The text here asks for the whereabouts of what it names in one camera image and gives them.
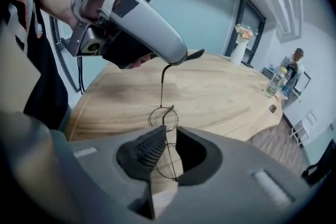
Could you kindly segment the black office chair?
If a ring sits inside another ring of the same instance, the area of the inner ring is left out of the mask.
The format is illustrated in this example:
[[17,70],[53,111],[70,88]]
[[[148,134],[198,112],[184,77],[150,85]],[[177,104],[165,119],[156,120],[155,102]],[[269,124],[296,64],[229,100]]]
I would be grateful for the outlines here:
[[336,142],[332,139],[320,160],[306,168],[302,172],[301,178],[304,179],[309,186],[313,186],[334,169],[336,169]]

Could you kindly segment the white frame rack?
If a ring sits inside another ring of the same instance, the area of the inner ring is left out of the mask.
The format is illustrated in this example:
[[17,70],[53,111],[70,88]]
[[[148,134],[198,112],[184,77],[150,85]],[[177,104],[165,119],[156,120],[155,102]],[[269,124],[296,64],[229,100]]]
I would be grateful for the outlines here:
[[317,123],[317,115],[314,108],[310,109],[305,116],[290,129],[290,136],[295,139],[295,147],[302,147],[304,141],[310,138],[310,131]]

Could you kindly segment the white vase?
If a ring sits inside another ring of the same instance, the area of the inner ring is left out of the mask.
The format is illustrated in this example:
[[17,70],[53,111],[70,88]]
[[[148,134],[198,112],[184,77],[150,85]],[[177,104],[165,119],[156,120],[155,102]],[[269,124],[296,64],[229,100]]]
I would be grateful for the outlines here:
[[235,65],[240,65],[249,40],[243,37],[237,38],[237,46],[230,56],[230,61]]

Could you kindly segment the person's left hand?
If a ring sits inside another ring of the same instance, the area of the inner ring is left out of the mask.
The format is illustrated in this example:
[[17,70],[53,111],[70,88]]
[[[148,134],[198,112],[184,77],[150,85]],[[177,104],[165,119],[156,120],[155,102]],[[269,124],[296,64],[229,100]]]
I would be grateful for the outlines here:
[[[105,0],[85,0],[81,6],[81,15],[86,19],[91,21],[97,21],[99,17],[99,9],[103,6]],[[106,35],[114,37],[118,32],[118,28],[114,23],[110,23],[106,26]],[[151,55],[144,55],[141,59],[137,59],[135,62],[129,64],[127,66],[128,69],[138,68],[143,63],[149,61],[151,59]]]

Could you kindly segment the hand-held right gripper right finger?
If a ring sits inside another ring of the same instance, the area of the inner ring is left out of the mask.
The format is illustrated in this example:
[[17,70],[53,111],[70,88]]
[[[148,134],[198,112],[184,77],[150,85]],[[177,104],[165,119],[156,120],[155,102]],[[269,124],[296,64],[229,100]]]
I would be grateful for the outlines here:
[[253,145],[178,127],[183,174],[155,224],[304,224],[318,192]]

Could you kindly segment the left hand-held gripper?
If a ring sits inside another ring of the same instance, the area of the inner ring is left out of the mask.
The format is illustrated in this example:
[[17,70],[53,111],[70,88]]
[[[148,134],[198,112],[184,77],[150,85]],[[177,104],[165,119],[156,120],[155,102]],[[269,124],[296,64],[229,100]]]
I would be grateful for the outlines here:
[[120,69],[150,55],[171,65],[188,56],[187,47],[177,31],[149,4],[150,0],[104,0],[96,19],[83,16],[87,0],[72,0],[78,18],[69,40],[74,57],[101,56]]

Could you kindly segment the pale flower bouquet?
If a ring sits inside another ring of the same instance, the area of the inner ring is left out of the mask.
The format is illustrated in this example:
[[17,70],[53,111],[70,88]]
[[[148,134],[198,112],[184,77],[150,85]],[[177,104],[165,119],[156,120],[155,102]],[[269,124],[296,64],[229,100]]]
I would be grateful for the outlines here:
[[234,26],[234,30],[238,35],[237,39],[239,41],[250,40],[254,36],[254,33],[252,32],[249,26],[245,28],[242,27],[241,24],[236,24]]

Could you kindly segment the person's black printed t-shirt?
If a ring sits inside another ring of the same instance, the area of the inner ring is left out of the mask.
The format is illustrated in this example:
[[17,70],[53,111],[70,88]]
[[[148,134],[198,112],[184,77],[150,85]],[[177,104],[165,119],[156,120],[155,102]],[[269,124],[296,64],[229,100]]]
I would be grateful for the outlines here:
[[39,71],[24,113],[49,129],[59,130],[69,113],[67,89],[58,73],[39,0],[0,0],[0,22],[16,39],[16,44]]

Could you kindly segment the black-framed glass partition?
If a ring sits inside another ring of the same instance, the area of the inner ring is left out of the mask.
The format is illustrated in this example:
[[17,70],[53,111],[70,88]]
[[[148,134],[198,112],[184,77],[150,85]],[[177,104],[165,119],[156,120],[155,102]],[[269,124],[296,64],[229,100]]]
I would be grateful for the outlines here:
[[151,0],[151,5],[179,32],[189,49],[230,56],[237,45],[234,25],[249,27],[243,62],[253,64],[266,19],[250,0]]

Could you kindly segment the clear plastic bottle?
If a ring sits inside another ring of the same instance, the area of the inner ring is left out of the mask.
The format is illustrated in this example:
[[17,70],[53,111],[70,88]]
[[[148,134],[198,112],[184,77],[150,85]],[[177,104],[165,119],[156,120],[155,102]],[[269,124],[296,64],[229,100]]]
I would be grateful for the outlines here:
[[284,82],[284,79],[285,79],[285,75],[283,72],[275,73],[266,86],[265,96],[268,98],[272,98],[277,93],[277,91],[280,89],[281,85]]

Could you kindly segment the wire-rimmed eyeglasses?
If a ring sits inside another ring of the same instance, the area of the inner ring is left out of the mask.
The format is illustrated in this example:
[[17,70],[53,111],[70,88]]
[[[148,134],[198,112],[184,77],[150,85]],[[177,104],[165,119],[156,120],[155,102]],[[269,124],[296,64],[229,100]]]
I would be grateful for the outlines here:
[[[172,67],[172,65],[167,65],[164,67],[162,73],[161,73],[161,93],[160,93],[160,105],[158,108],[154,109],[150,116],[149,116],[149,124],[151,126],[154,126],[156,124],[162,124],[166,126],[166,131],[171,132],[176,129],[178,123],[179,123],[179,116],[174,110],[174,105],[170,106],[164,106],[163,105],[163,88],[164,88],[164,79],[165,79],[165,73],[166,71]],[[176,174],[176,170],[174,167],[174,162],[172,158],[172,153],[170,151],[170,146],[176,145],[174,142],[168,142],[167,138],[165,139],[165,147],[168,150],[169,160],[170,160],[170,166],[172,169],[172,176],[166,176],[164,173],[162,173],[158,166],[156,165],[155,168],[158,171],[158,173],[163,176],[166,179],[173,180],[175,182],[178,182],[178,176]]]

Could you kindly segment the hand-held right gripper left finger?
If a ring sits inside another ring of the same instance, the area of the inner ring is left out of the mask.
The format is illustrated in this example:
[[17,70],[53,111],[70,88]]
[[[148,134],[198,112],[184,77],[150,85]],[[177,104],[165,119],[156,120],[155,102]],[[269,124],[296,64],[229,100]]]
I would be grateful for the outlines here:
[[151,173],[165,149],[165,127],[75,142],[57,131],[51,137],[80,224],[154,220]]

